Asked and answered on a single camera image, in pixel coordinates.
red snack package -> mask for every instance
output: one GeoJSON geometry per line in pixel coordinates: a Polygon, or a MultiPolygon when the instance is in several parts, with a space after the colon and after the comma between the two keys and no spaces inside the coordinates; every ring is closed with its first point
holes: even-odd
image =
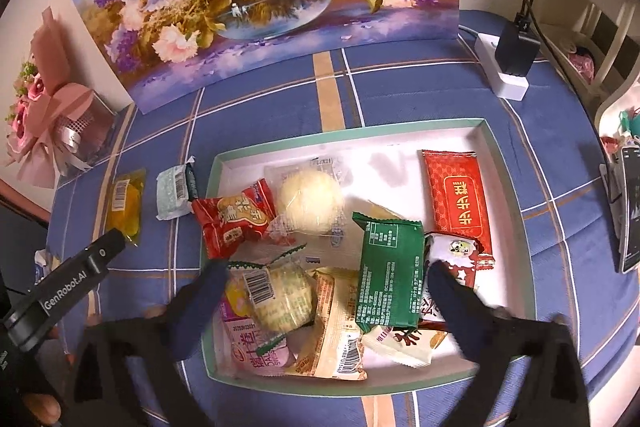
{"type": "Polygon", "coordinates": [[[237,196],[198,199],[192,207],[210,259],[228,259],[245,239],[261,239],[275,216],[271,189],[264,178],[237,196]]]}
{"type": "Polygon", "coordinates": [[[495,259],[478,158],[474,152],[422,151],[429,173],[436,228],[477,239],[476,269],[491,270],[495,259]]]}

beige stripe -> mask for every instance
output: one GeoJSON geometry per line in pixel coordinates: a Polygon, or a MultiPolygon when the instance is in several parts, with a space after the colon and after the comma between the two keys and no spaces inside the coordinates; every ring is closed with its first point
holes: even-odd
{"type": "Polygon", "coordinates": [[[335,80],[334,65],[329,52],[314,54],[314,73],[320,106],[322,132],[344,129],[344,115],[340,103],[340,93],[335,80]]]}
{"type": "MultiPolygon", "coordinates": [[[[115,142],[113,144],[113,149],[111,150],[111,157],[109,158],[109,163],[107,163],[107,169],[104,172],[104,177],[102,178],[102,185],[100,186],[100,195],[98,195],[98,206],[95,209],[95,221],[94,221],[94,233],[92,234],[92,241],[95,241],[102,235],[103,228],[103,216],[104,216],[104,204],[107,199],[107,189],[109,187],[109,181],[111,180],[111,172],[113,171],[113,166],[116,163],[116,159],[118,158],[118,153],[122,148],[122,141],[124,140],[124,136],[129,128],[129,123],[131,122],[131,118],[136,111],[136,106],[132,103],[129,105],[127,109],[127,114],[124,116],[124,120],[122,125],[120,126],[120,130],[118,131],[118,135],[116,136],[115,142]]],[[[89,307],[87,311],[87,316],[91,317],[97,313],[97,304],[95,298],[95,290],[91,290],[88,294],[89,297],[89,307]]]]}
{"type": "Polygon", "coordinates": [[[363,396],[361,400],[367,427],[396,427],[394,403],[390,394],[363,396]]]}

barcode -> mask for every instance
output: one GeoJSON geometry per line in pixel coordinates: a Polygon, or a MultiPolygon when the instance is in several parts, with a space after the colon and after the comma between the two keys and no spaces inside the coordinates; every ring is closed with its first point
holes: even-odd
{"type": "Polygon", "coordinates": [[[258,270],[245,274],[244,281],[254,306],[275,298],[267,270],[258,270]]]}
{"type": "Polygon", "coordinates": [[[338,364],[338,373],[354,373],[360,362],[360,353],[358,352],[358,340],[349,339],[344,351],[340,357],[338,364]]]}
{"type": "Polygon", "coordinates": [[[178,200],[178,202],[180,200],[185,200],[187,198],[186,192],[187,192],[187,187],[184,182],[183,171],[178,170],[175,173],[175,199],[178,200]]]}
{"type": "Polygon", "coordinates": [[[111,198],[111,212],[124,212],[127,206],[127,187],[129,187],[129,180],[116,182],[113,187],[113,198],[111,198]]]}

snack package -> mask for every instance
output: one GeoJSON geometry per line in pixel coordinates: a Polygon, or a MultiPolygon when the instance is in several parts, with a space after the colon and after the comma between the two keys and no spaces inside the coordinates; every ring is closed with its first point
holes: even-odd
{"type": "Polygon", "coordinates": [[[483,254],[478,269],[493,269],[489,215],[476,153],[422,151],[422,156],[429,173],[436,228],[477,239],[483,254]]]}
{"type": "Polygon", "coordinates": [[[194,200],[191,206],[210,259],[228,259],[246,239],[261,239],[274,217],[273,196],[264,179],[237,196],[194,200]]]}
{"type": "Polygon", "coordinates": [[[482,256],[480,244],[475,239],[450,233],[432,232],[426,234],[424,245],[424,284],[422,285],[422,303],[420,304],[420,327],[442,329],[444,318],[440,315],[427,288],[427,270],[434,261],[446,263],[453,277],[460,284],[473,288],[476,283],[476,271],[480,268],[482,256]]]}
{"type": "Polygon", "coordinates": [[[121,174],[111,184],[107,200],[106,229],[120,230],[136,246],[140,236],[140,214],[145,177],[144,169],[121,174]]]}
{"type": "Polygon", "coordinates": [[[318,307],[314,332],[288,375],[365,380],[364,348],[355,320],[358,272],[340,268],[314,270],[318,307]]]}
{"type": "Polygon", "coordinates": [[[229,263],[230,276],[220,302],[233,361],[236,367],[254,375],[279,377],[284,375],[284,366],[292,359],[292,354],[285,339],[262,355],[256,353],[258,345],[265,342],[265,335],[250,317],[251,306],[242,277],[244,271],[241,263],[229,263]]]}
{"type": "Polygon", "coordinates": [[[156,201],[160,221],[175,219],[191,214],[191,201],[198,197],[196,180],[193,174],[193,156],[185,165],[171,167],[158,174],[156,201]]]}
{"type": "Polygon", "coordinates": [[[251,316],[268,337],[258,347],[258,354],[314,317],[316,292],[302,266],[291,257],[302,248],[287,251],[267,266],[245,264],[254,267],[243,274],[251,316]]]}
{"type": "Polygon", "coordinates": [[[373,219],[359,212],[353,220],[364,230],[356,322],[413,328],[422,295],[424,231],[420,221],[373,219]]]}
{"type": "Polygon", "coordinates": [[[267,168],[275,193],[277,217],[271,223],[274,237],[291,232],[310,235],[344,235],[344,178],[337,158],[315,158],[296,165],[267,168]]]}
{"type": "Polygon", "coordinates": [[[375,326],[363,335],[362,344],[372,351],[410,367],[426,367],[433,351],[447,336],[444,331],[416,330],[375,326]]]}

pink bouquet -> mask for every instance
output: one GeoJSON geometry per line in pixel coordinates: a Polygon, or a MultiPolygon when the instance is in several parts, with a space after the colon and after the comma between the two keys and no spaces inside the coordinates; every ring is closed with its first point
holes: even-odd
{"type": "Polygon", "coordinates": [[[31,40],[31,58],[14,82],[15,103],[5,118],[10,126],[7,164],[20,163],[18,179],[53,188],[56,167],[61,174],[67,174],[69,166],[90,168],[78,158],[77,145],[84,140],[100,149],[114,117],[104,105],[95,107],[99,99],[91,89],[69,81],[60,28],[50,8],[42,18],[44,24],[31,40]]]}

